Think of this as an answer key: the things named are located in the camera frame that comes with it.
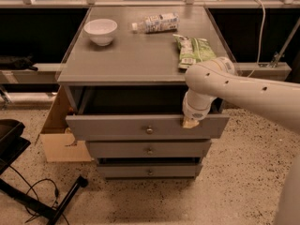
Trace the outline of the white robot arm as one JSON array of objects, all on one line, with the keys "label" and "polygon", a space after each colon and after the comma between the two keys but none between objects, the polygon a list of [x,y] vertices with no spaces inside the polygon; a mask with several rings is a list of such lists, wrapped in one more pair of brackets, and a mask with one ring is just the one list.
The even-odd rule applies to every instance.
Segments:
[{"label": "white robot arm", "polygon": [[[216,98],[246,109],[300,134],[300,85],[239,76],[227,57],[190,66],[185,72],[188,90],[183,99],[183,127],[194,128]],[[300,157],[285,179],[274,225],[300,225]]]}]

